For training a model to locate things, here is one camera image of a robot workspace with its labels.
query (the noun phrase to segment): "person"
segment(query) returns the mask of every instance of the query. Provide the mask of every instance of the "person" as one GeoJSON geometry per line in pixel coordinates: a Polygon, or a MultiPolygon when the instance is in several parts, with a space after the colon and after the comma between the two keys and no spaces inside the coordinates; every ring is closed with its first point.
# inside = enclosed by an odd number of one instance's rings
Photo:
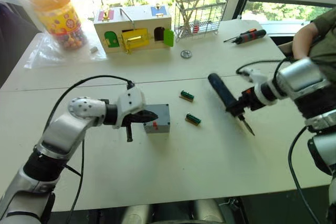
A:
{"type": "Polygon", "coordinates": [[[295,34],[292,52],[295,60],[310,57],[327,79],[336,82],[336,7],[295,34]]]}

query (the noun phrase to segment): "white table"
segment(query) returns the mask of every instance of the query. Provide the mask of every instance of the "white table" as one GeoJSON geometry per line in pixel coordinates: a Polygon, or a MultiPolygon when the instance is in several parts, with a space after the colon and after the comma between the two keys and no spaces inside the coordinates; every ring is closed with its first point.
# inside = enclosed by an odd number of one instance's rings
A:
{"type": "MultiPolygon", "coordinates": [[[[133,124],[134,142],[127,143],[125,129],[90,129],[86,137],[85,178],[76,209],[294,189],[287,153],[303,125],[294,104],[284,100],[266,109],[248,111],[246,119],[256,133],[253,137],[231,115],[219,112],[218,108],[223,111],[224,106],[206,79],[217,71],[238,96],[250,84],[234,76],[236,67],[257,59],[281,57],[268,37],[241,45],[243,48],[222,43],[224,38],[253,27],[260,28],[256,22],[232,20],[221,24],[217,37],[184,41],[155,56],[152,54],[156,50],[115,58],[111,55],[110,61],[78,65],[75,70],[25,70],[23,56],[0,90],[0,193],[30,155],[52,105],[65,88],[80,78],[103,73],[138,82],[148,104],[169,103],[171,131],[147,135],[141,124],[133,124]],[[189,60],[180,57],[184,45],[193,51],[189,60]],[[182,89],[195,95],[193,103],[178,97],[182,89]],[[184,121],[187,112],[202,119],[199,127],[184,121]]],[[[271,72],[274,67],[260,68],[271,72]]],[[[113,101],[125,90],[124,84],[110,80],[88,85],[74,89],[65,101],[84,95],[113,101]]],[[[61,104],[56,116],[66,105],[61,104]]],[[[320,172],[310,157],[309,137],[309,133],[304,134],[293,153],[300,183],[302,187],[328,184],[330,177],[320,172]]],[[[80,152],[69,162],[71,166],[80,167],[80,152]]],[[[78,176],[65,170],[56,188],[53,211],[69,210],[77,187],[78,176]]]]}

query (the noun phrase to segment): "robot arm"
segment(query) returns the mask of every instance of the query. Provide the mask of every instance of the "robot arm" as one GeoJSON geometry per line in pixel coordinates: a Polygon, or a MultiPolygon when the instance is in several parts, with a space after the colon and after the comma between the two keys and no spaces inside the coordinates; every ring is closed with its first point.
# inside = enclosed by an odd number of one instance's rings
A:
{"type": "Polygon", "coordinates": [[[226,111],[240,116],[248,107],[252,111],[290,98],[305,118],[308,130],[315,136],[308,141],[316,166],[332,176],[329,187],[329,220],[336,222],[336,87],[309,58],[299,60],[266,80],[260,72],[242,71],[244,79],[256,82],[243,91],[226,111]]]}
{"type": "Polygon", "coordinates": [[[84,139],[86,130],[102,124],[129,128],[132,122],[149,122],[157,115],[144,110],[143,93],[133,87],[120,95],[116,104],[107,100],[79,97],[70,101],[68,111],[54,120],[34,146],[0,201],[0,223],[40,223],[54,204],[53,190],[64,165],[84,139]]]}

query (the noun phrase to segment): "plastic bag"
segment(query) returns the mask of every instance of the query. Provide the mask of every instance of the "plastic bag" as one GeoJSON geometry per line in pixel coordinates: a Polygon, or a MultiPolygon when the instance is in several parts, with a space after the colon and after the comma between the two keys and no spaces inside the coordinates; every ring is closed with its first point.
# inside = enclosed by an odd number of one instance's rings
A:
{"type": "Polygon", "coordinates": [[[59,65],[76,65],[93,61],[107,60],[92,23],[83,23],[82,29],[88,42],[75,51],[68,51],[53,39],[49,33],[44,33],[36,48],[31,52],[25,68],[42,68],[59,65]],[[97,47],[98,51],[91,53],[90,49],[97,47]]]}

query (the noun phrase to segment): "orange screwdriver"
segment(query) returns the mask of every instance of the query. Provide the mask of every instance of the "orange screwdriver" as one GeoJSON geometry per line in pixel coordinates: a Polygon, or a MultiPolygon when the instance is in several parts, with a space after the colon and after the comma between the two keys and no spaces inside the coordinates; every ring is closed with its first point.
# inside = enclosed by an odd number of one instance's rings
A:
{"type": "MultiPolygon", "coordinates": [[[[245,32],[241,33],[240,35],[253,33],[253,32],[256,31],[256,30],[257,30],[256,28],[252,28],[252,29],[250,29],[250,30],[248,30],[248,31],[245,31],[245,32]]],[[[226,39],[226,40],[224,40],[223,42],[228,42],[228,41],[230,41],[230,40],[232,40],[232,39],[235,39],[235,38],[237,38],[237,36],[232,37],[232,38],[230,38],[230,39],[226,39]]]]}

